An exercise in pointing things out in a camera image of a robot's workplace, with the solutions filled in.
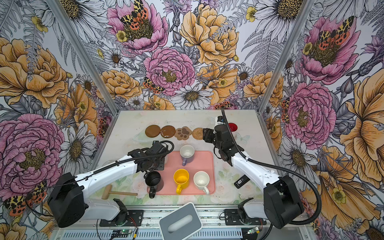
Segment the black mug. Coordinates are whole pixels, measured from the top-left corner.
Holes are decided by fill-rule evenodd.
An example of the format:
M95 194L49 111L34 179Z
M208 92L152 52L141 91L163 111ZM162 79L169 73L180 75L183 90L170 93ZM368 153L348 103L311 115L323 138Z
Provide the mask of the black mug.
M161 191L164 187L164 181L162 176L157 171L152 171L148 173L145 177L145 183L149 188L149 197L153 199L156 196L156 193Z

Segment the red inside white mug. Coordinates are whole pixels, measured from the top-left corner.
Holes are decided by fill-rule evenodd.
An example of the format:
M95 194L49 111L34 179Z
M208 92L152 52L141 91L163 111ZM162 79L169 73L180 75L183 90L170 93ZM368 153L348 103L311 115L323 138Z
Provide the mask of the red inside white mug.
M229 123L230 131L236 132L238 130L238 126L235 123Z

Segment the lavender mug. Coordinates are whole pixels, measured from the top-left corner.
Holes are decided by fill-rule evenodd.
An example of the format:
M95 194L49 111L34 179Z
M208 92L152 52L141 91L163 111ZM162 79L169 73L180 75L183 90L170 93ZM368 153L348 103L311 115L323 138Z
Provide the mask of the lavender mug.
M180 148L180 156L182 158L182 166L186 166L194 160L195 149L191 145L184 145Z

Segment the light brown round wooden coaster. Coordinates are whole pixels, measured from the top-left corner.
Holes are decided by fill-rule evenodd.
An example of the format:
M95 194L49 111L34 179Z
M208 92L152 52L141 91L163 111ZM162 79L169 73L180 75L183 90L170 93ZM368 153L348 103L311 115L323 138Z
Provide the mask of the light brown round wooden coaster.
M161 132L161 128L158 125L150 125L145 129L145 135L149 138L157 137Z

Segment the dark brown round wooden coaster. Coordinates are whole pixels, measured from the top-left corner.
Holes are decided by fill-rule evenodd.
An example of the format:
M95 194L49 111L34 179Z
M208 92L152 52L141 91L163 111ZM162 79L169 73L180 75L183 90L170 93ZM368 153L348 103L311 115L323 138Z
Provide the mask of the dark brown round wooden coaster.
M172 138L176 133L176 129L173 126L167 125L161 128L160 135L165 138L169 139Z

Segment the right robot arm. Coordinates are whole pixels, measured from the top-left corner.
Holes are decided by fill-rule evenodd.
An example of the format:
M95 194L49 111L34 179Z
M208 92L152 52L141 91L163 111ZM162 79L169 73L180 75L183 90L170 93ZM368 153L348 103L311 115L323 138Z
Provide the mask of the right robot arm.
M239 205L239 213L245 219L267 219L281 229L293 224L304 212L303 204L294 181L289 176L281 177L255 161L233 140L226 125L203 129L203 140L219 150L220 158L241 171L263 191L263 202L246 200Z

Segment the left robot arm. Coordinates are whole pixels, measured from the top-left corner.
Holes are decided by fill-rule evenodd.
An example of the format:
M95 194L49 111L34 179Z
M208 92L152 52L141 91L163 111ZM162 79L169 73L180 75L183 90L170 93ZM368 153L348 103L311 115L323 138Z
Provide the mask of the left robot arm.
M80 220L105 220L123 225L129 214L121 200L95 200L91 195L123 177L154 170L174 147L171 141L153 141L150 148L130 151L97 170L76 176L71 173L60 176L48 197L58 227L66 228Z

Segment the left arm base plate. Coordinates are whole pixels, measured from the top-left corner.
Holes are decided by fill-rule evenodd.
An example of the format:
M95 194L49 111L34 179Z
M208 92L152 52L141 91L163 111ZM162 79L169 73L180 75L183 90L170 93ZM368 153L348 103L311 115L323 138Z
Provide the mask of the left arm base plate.
M143 210L121 211L118 215L108 221L100 220L100 227L140 227L143 220Z

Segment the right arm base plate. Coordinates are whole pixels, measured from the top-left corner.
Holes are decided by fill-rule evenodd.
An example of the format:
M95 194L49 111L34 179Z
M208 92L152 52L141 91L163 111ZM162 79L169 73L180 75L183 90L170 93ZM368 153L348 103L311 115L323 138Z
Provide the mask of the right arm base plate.
M238 210L235 209L225 209L224 216L220 216L220 218L225 221L226 226L246 226L246 225L266 225L267 221L260 218L253 218L242 220L240 215L238 214Z

